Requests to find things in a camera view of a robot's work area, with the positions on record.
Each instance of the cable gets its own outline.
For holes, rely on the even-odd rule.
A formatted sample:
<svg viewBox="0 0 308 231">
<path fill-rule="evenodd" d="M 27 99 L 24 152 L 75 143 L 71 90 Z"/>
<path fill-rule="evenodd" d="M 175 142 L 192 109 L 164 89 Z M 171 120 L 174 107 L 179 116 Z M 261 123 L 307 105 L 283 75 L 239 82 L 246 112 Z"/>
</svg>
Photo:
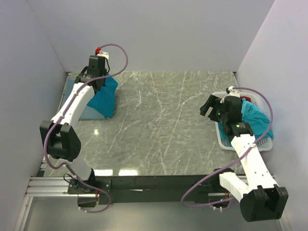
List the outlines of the cable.
<svg viewBox="0 0 308 231">
<path fill-rule="evenodd" d="M 99 212 L 105 211 L 105 210 L 110 206 L 110 204 L 111 204 L 111 196 L 110 196 L 106 191 L 104 191 L 104 190 L 102 190 L 102 189 L 99 189 L 99 188 L 96 188 L 96 187 L 94 187 L 94 186 L 91 186 L 91 185 L 89 185 L 89 184 L 83 182 L 82 179 L 79 178 L 79 177 L 76 175 L 76 173 L 72 170 L 72 168 L 71 168 L 67 163 L 61 163 L 61 164 L 58 165 L 58 166 L 54 166 L 54 165 L 50 162 L 50 160 L 49 160 L 49 158 L 48 158 L 47 146 L 48 146 L 48 140 L 49 140 L 49 138 L 50 138 L 50 136 L 51 136 L 51 133 L 52 133 L 53 130 L 56 128 L 56 126 L 61 122 L 61 120 L 65 117 L 65 114 L 67 113 L 68 109 L 70 108 L 70 106 L 71 106 L 72 103 L 74 102 L 75 98 L 78 96 L 79 92 L 80 92 L 83 88 L 85 88 L 89 83 L 92 83 L 92 82 L 94 82 L 94 81 L 96 81 L 96 80 L 100 80 L 100 79 L 104 79 L 104 78 L 109 78 L 109 77 L 117 76 L 118 74 L 122 73 L 122 72 L 126 69 L 126 67 L 127 67 L 127 65 L 128 65 L 128 55 L 127 55 L 126 51 L 125 51 L 121 46 L 119 46 L 119 45 L 117 45 L 117 44 L 114 44 L 114 43 L 109 43 L 109 44 L 105 44 L 105 45 L 103 45 L 103 46 L 101 46 L 101 47 L 98 47 L 96 50 L 102 49 L 102 48 L 107 47 L 107 46 L 115 46 L 115 47 L 120 48 L 120 49 L 123 51 L 123 53 L 124 53 L 124 55 L 125 55 L 125 59 L 126 59 L 126 62 L 125 62 L 124 67 L 123 67 L 120 71 L 118 71 L 118 72 L 116 72 L 116 73 L 114 73 L 114 74 L 112 74 L 112 75 L 96 77 L 96 78 L 90 79 L 89 81 L 87 81 L 87 82 L 85 82 L 84 84 L 82 84 L 82 85 L 77 89 L 76 93 L 73 95 L 73 97 L 72 97 L 72 99 L 70 100 L 70 102 L 68 103 L 67 107 L 63 110 L 62 116 L 59 117 L 59 119 L 58 119 L 57 121 L 54 122 L 54 124 L 52 125 L 52 127 L 51 127 L 51 128 L 49 129 L 49 131 L 47 132 L 46 138 L 45 138 L 45 140 L 44 140 L 44 145 L 43 145 L 43 146 L 44 146 L 44 156 L 45 156 L 46 162 L 47 162 L 47 164 L 48 164 L 49 167 L 51 167 L 52 169 L 59 169 L 59 168 L 61 168 L 62 166 L 66 166 L 67 169 L 73 174 L 73 176 L 76 177 L 76 179 L 77 179 L 80 183 L 82 183 L 83 185 L 85 185 L 85 186 L 88 187 L 88 188 L 95 189 L 95 190 L 100 191 L 100 192 L 102 192 L 102 193 L 104 193 L 104 194 L 107 195 L 107 197 L 108 197 L 108 199 L 109 199 L 109 202 L 108 202 L 108 205 L 107 205 L 105 208 L 103 208 L 103 209 L 101 209 L 101 210 L 98 210 L 98 211 L 89 211 L 89 210 L 86 210 L 86 209 L 81 208 L 81 210 L 83 210 L 83 211 L 85 211 L 85 212 L 89 212 L 89 213 L 99 213 Z"/>
<path fill-rule="evenodd" d="M 82 69 L 82 71 L 81 71 L 80 73 L 81 73 L 81 74 L 86 73 L 87 68 L 88 68 L 88 66 L 85 66 L 85 67 Z"/>
<path fill-rule="evenodd" d="M 236 87 L 236 88 L 233 88 L 233 89 L 242 89 L 242 90 L 250 90 L 250 91 L 253 91 L 253 92 L 257 93 L 258 95 L 260 95 L 260 96 L 265 100 L 265 102 L 267 103 L 267 105 L 268 105 L 268 107 L 269 107 L 269 112 L 270 112 L 270 122 L 269 122 L 269 126 L 268 126 L 268 128 L 265 130 L 265 132 L 264 132 L 258 139 L 256 139 L 255 142 L 253 143 L 253 144 L 256 144 L 256 143 L 258 143 L 263 137 L 265 137 L 265 135 L 268 133 L 268 131 L 270 130 L 270 127 L 271 127 L 271 125 L 272 125 L 272 123 L 273 123 L 273 110 L 272 110 L 272 108 L 271 108 L 271 105 L 270 105 L 269 101 L 267 100 L 267 98 L 266 98 L 263 94 L 261 94 L 260 92 L 258 92 L 257 90 L 254 90 L 254 89 L 251 89 L 251 88 L 242 88 L 242 87 Z M 206 203 L 206 204 L 190 205 L 190 204 L 185 203 L 184 200 L 185 200 L 185 198 L 187 197 L 188 194 L 190 194 L 195 188 L 197 188 L 197 186 L 198 186 L 199 184 L 203 183 L 204 181 L 206 181 L 206 180 L 209 179 L 210 177 L 216 175 L 217 173 L 220 173 L 220 172 L 222 172 L 223 170 L 225 170 L 225 169 L 227 169 L 227 168 L 229 168 L 229 167 L 231 167 L 231 166 L 233 166 L 233 165 L 239 163 L 242 159 L 244 159 L 244 158 L 248 155 L 248 153 L 250 152 L 251 149 L 252 149 L 252 146 L 250 146 L 250 147 L 246 150 L 246 152 L 245 152 L 240 158 L 238 158 L 237 160 L 235 160 L 235 161 L 233 161 L 232 163 L 226 165 L 225 167 L 222 167 L 222 168 L 220 168 L 220 169 L 218 169 L 218 170 L 212 172 L 211 174 L 207 175 L 206 177 L 202 178 L 202 179 L 199 180 L 197 183 L 195 183 L 195 184 L 194 184 L 194 185 L 182 196 L 182 198 L 181 198 L 181 203 L 182 203 L 182 205 L 185 206 L 185 207 L 188 207 L 188 208 L 193 208 L 193 207 L 205 207 L 205 206 L 213 205 L 213 202 L 212 202 L 212 203 Z M 230 198 L 229 198 L 229 199 L 226 199 L 226 200 L 223 200 L 223 201 L 217 201 L 216 204 L 224 203 L 224 202 L 229 201 L 229 200 L 230 200 Z"/>
<path fill-rule="evenodd" d="M 109 71 L 110 71 L 109 61 L 108 59 L 106 59 L 106 61 L 107 61 L 107 66 L 108 66 L 108 71 L 106 72 L 106 74 L 109 74 Z"/>
<path fill-rule="evenodd" d="M 65 173 L 65 174 L 63 175 L 63 179 L 64 179 L 67 183 L 70 184 L 70 182 L 69 182 L 67 179 L 65 179 L 65 175 L 68 175 L 71 179 L 73 179 L 74 177 L 71 176 L 71 175 L 69 175 L 68 173 Z"/>
</svg>

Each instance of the teal cloth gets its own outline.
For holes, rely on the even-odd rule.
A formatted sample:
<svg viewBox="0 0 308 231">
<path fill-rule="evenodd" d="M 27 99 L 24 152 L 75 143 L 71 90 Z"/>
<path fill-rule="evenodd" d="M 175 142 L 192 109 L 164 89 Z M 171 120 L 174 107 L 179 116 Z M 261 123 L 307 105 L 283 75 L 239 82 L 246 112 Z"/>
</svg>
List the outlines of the teal cloth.
<svg viewBox="0 0 308 231">
<path fill-rule="evenodd" d="M 247 101 L 245 98 L 242 99 L 242 120 L 249 123 L 252 131 L 254 132 L 255 138 L 258 139 L 268 128 L 270 120 L 263 114 L 263 112 L 253 103 Z M 218 123 L 220 138 L 222 140 L 228 140 L 228 137 L 223 132 L 222 124 Z M 270 129 L 265 137 L 274 138 L 273 131 Z"/>
<path fill-rule="evenodd" d="M 62 106 L 71 94 L 74 84 L 74 79 L 67 79 Z M 106 119 L 106 117 L 112 117 L 115 109 L 115 90 L 118 83 L 112 77 L 109 77 L 106 78 L 105 84 L 106 86 L 101 87 L 101 89 L 96 92 L 94 97 L 88 102 L 79 118 L 80 120 L 100 120 Z"/>
</svg>

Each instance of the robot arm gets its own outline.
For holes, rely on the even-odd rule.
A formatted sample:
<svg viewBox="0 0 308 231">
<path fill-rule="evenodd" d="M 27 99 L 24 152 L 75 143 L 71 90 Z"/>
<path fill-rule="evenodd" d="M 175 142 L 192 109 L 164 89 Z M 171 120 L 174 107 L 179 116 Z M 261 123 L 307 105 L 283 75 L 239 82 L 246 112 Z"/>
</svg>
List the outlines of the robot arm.
<svg viewBox="0 0 308 231">
<path fill-rule="evenodd" d="M 227 89 L 228 95 L 223 99 L 211 95 L 200 108 L 205 116 L 212 107 L 209 118 L 222 123 L 224 133 L 231 145 L 241 157 L 249 147 L 249 154 L 241 160 L 248 185 L 241 181 L 234 172 L 219 175 L 221 187 L 227 189 L 240 202 L 241 212 L 246 221 L 279 219 L 285 207 L 288 192 L 279 187 L 269 173 L 260 155 L 255 136 L 249 123 L 242 121 L 242 100 L 233 87 Z"/>
<path fill-rule="evenodd" d="M 105 52 L 97 55 L 91 55 L 89 58 L 89 66 L 82 71 L 75 80 L 73 90 L 68 99 L 60 109 L 60 111 L 51 119 L 50 122 L 43 121 L 40 125 L 40 133 L 44 142 L 47 132 L 53 126 L 53 122 L 63 116 L 63 111 L 71 103 L 71 99 L 76 95 L 72 105 L 68 108 L 65 117 L 59 122 L 48 141 L 48 154 L 54 159 L 66 163 L 70 168 L 82 179 L 88 181 L 90 177 L 94 177 L 93 170 L 87 165 L 84 158 L 79 155 L 81 142 L 74 128 L 81 116 L 81 113 L 87 106 L 88 102 L 93 98 L 94 94 L 105 86 L 105 79 L 95 81 L 85 86 L 79 93 L 77 90 L 88 80 L 107 74 L 106 64 L 109 55 Z"/>
</svg>

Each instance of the floor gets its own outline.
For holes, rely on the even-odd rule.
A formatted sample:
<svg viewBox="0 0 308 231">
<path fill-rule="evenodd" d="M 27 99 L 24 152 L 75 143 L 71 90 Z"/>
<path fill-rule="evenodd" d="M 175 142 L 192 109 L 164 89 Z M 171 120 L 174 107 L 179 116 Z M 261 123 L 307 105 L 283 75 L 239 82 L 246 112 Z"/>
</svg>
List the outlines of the floor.
<svg viewBox="0 0 308 231">
<path fill-rule="evenodd" d="M 76 128 L 96 175 L 208 174 L 236 159 L 219 148 L 215 123 L 199 111 L 211 93 L 237 85 L 233 72 L 124 72 L 115 79 L 113 118 Z M 233 169 L 244 173 L 241 164 Z M 45 176 L 65 172 L 47 168 Z"/>
</svg>

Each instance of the plastic laundry basket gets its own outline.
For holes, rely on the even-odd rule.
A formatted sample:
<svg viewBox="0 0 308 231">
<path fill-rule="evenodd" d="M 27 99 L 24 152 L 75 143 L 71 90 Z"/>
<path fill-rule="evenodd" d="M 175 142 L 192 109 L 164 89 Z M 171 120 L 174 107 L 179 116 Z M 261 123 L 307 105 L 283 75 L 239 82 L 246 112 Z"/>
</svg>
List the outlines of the plastic laundry basket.
<svg viewBox="0 0 308 231">
<path fill-rule="evenodd" d="M 227 93 L 225 91 L 218 91 L 218 92 L 214 92 L 213 95 L 220 97 L 220 98 L 223 98 L 227 95 Z M 255 105 L 257 105 L 258 108 L 260 108 L 261 111 L 264 112 L 262 104 L 261 104 L 261 100 L 259 99 L 259 97 L 257 95 L 255 95 L 254 93 L 249 93 L 249 92 L 240 92 L 240 96 L 249 97 L 251 99 L 251 102 L 254 103 Z M 225 150 L 234 150 L 234 148 L 229 144 L 227 139 L 225 139 L 225 140 L 221 139 L 217 122 L 215 122 L 215 127 L 216 127 L 216 133 L 217 133 L 219 147 L 221 149 L 225 149 Z M 257 143 L 257 147 L 258 147 L 260 152 L 261 151 L 268 151 L 268 150 L 272 149 L 273 142 L 272 142 L 271 138 L 262 138 Z"/>
</svg>

